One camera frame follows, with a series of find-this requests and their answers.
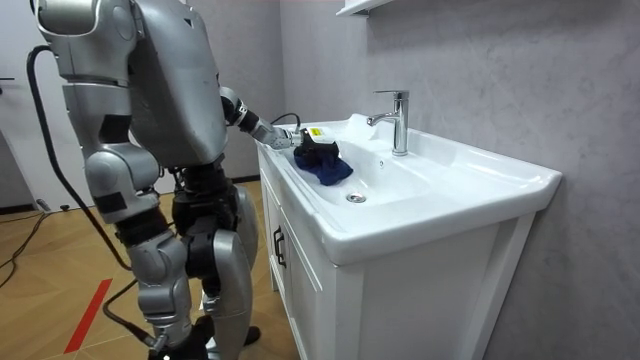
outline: black cable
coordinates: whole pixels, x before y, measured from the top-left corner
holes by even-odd
[[[40,219],[38,219],[36,224],[33,226],[33,229],[31,230],[31,233],[29,234],[27,239],[22,243],[22,245],[20,245],[20,247],[16,251],[14,251],[14,253],[11,255],[11,258],[9,260],[5,261],[4,263],[2,263],[2,265],[0,265],[0,269],[2,269],[3,267],[7,266],[7,264],[11,264],[11,272],[9,272],[9,275],[7,276],[7,278],[4,279],[2,284],[0,284],[0,288],[2,288],[6,283],[8,283],[9,280],[11,280],[13,275],[16,273],[16,271],[18,270],[18,263],[16,262],[16,259],[27,248],[27,245],[29,245],[29,243],[31,242],[31,239],[33,239],[33,236],[36,234],[36,232],[38,232],[38,229],[40,228],[40,225],[42,224],[44,219],[48,217],[49,217],[49,214],[41,214]]]
[[[138,340],[140,340],[143,343],[149,345],[153,341],[153,338],[151,337],[151,335],[149,335],[149,333],[147,333],[146,331],[142,330],[136,324],[134,324],[132,322],[129,322],[129,321],[126,321],[125,319],[121,318],[120,316],[114,314],[109,309],[109,306],[111,306],[111,304],[114,301],[116,301],[119,297],[124,295],[127,291],[129,291],[129,289],[131,289],[137,283],[138,283],[138,280],[131,281],[127,286],[122,288],[122,290],[118,291],[115,295],[113,295],[111,298],[109,298],[109,300],[107,300],[104,303],[104,305],[102,305],[102,312],[109,319],[111,319],[111,320],[115,321],[116,323],[122,325],[125,329],[127,329],[130,333],[132,333],[133,336],[135,336]]]
[[[75,200],[75,202],[78,203],[78,206],[80,206],[80,209],[82,209],[82,212],[84,212],[84,214],[87,216],[87,218],[89,219],[93,227],[96,229],[96,231],[98,231],[98,233],[100,234],[100,237],[102,237],[102,240],[107,245],[107,247],[109,248],[113,256],[116,258],[116,261],[118,262],[118,264],[120,264],[120,266],[123,269],[130,271],[131,267],[127,265],[124,262],[124,260],[122,260],[122,257],[120,257],[120,254],[118,253],[118,250],[116,250],[116,248],[113,246],[113,243],[111,243],[111,240],[109,239],[109,235],[107,235],[107,233],[104,231],[104,229],[102,228],[98,220],[96,220],[95,216],[93,216],[93,214],[91,213],[87,205],[84,203],[84,201],[82,201],[82,199],[80,198],[76,190],[73,188],[73,186],[71,186],[69,181],[67,181],[67,178],[62,173],[62,170],[60,169],[60,165],[58,164],[58,158],[56,157],[56,151],[53,147],[51,132],[49,131],[49,126],[47,125],[47,116],[44,111],[44,105],[42,104],[42,97],[40,96],[40,90],[38,89],[38,82],[36,80],[36,70],[35,70],[36,58],[43,51],[51,51],[51,49],[47,45],[39,45],[33,48],[33,50],[29,53],[29,57],[27,58],[27,76],[29,78],[29,87],[31,88],[31,95],[33,96],[33,102],[35,103],[35,106],[36,106],[36,113],[38,114],[38,122],[40,123],[40,130],[42,130],[42,136],[44,137],[44,143],[47,148],[47,155],[49,156],[49,162],[51,163],[51,167],[53,168],[53,172],[56,174],[56,177],[58,178],[58,180],[60,180],[60,183],[62,183],[62,186],[64,186],[64,188],[67,190],[69,195],[73,198],[73,200]]]
[[[180,178],[181,176],[181,170],[179,168],[169,168],[169,174],[171,174],[171,176],[173,176],[173,181],[175,183],[175,186],[173,188],[173,192],[176,193],[178,191],[182,191],[184,190],[183,186],[182,186],[182,179]]]
[[[296,113],[286,113],[284,115],[279,116],[277,119],[271,122],[271,125],[277,123],[278,121],[286,118],[287,116],[294,116],[296,118],[296,123],[298,124],[298,129],[300,129],[300,116]]]
[[[27,220],[27,219],[32,219],[36,216],[40,216],[42,215],[42,213],[38,213],[38,214],[33,214],[30,216],[25,216],[23,218],[18,218],[18,219],[11,219],[11,220],[6,220],[6,221],[0,221],[0,224],[6,224],[6,223],[10,223],[10,222],[14,222],[14,221],[20,221],[20,220]]]

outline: shelf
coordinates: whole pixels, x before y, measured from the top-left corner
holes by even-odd
[[[342,10],[337,16],[360,15],[368,16],[369,11],[377,6],[384,5],[392,0],[346,0]]]

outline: sink basin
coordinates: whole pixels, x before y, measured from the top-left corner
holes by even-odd
[[[333,130],[340,156],[354,169],[349,178],[323,186],[297,168],[293,149],[258,146],[282,177],[289,210],[303,214],[305,223],[321,234],[336,265],[535,213],[548,206],[562,177],[415,130],[409,130],[409,154],[395,157],[393,125],[369,127],[364,115],[304,125]],[[347,196],[353,193],[366,201],[350,202]]]
[[[340,157],[353,168],[353,174],[333,186],[324,186],[315,175],[298,169],[292,151],[284,152],[284,156],[317,196],[336,206],[380,206],[428,193],[426,178],[405,168],[401,162],[378,156],[375,149],[367,145],[371,144],[358,145],[344,139],[338,141]],[[360,203],[349,201],[348,197],[352,194],[360,194],[366,200]]]

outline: faucet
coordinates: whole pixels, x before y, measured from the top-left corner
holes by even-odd
[[[393,155],[405,156],[409,153],[407,149],[409,129],[409,91],[406,90],[386,90],[376,91],[380,93],[393,93],[393,112],[369,116],[367,125],[376,126],[380,121],[393,122],[395,126],[393,138]]]

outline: dark blue towel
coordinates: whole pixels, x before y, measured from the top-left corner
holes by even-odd
[[[334,185],[353,173],[351,166],[334,154],[318,151],[314,157],[313,164],[309,163],[304,156],[295,156],[294,159],[300,169],[316,175],[322,185]]]

